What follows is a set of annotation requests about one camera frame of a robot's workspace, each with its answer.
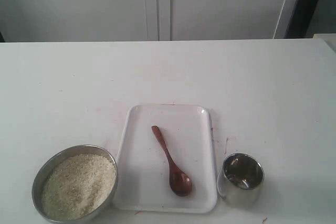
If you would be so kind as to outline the steel bowl of rice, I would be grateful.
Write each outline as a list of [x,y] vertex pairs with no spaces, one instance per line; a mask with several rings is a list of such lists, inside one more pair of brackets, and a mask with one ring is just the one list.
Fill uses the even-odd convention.
[[102,147],[77,145],[41,167],[31,197],[38,213],[51,223],[84,223],[109,205],[117,185],[114,157]]

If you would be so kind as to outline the small steel cup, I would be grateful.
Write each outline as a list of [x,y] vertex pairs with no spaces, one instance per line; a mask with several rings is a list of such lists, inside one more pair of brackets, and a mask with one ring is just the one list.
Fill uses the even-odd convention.
[[248,208],[259,198],[265,179],[261,164],[244,153],[228,155],[217,176],[217,191],[224,201],[237,208]]

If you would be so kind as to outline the uncooked white rice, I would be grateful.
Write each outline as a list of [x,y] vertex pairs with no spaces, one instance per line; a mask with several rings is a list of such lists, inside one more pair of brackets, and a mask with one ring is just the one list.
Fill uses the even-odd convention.
[[43,211],[57,221],[82,218],[108,198],[116,177],[115,165],[103,156],[70,157],[45,182],[41,198]]

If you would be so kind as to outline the brown wooden spoon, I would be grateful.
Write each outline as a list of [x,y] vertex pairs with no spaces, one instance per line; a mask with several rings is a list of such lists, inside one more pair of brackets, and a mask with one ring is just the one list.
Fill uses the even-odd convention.
[[192,181],[190,180],[189,176],[184,173],[173,161],[160,128],[156,125],[153,125],[151,126],[151,129],[160,146],[162,147],[169,164],[169,184],[171,190],[180,197],[190,195],[193,189]]

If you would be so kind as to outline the white rectangular tray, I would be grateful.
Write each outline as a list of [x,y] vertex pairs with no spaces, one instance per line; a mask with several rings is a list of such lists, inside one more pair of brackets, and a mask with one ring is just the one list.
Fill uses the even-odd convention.
[[[174,162],[191,180],[187,196],[169,183]],[[217,202],[209,112],[197,105],[136,105],[127,115],[117,154],[113,204],[122,210],[188,214],[210,212]]]

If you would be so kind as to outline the white cabinet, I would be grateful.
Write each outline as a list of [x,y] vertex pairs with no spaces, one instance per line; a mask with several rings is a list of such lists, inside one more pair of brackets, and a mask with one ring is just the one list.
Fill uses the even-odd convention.
[[297,0],[1,0],[8,42],[284,38]]

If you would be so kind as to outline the dark vertical post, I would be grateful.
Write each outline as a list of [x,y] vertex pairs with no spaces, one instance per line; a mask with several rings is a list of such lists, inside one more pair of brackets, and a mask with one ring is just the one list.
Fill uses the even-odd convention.
[[285,38],[335,33],[335,0],[296,0]]

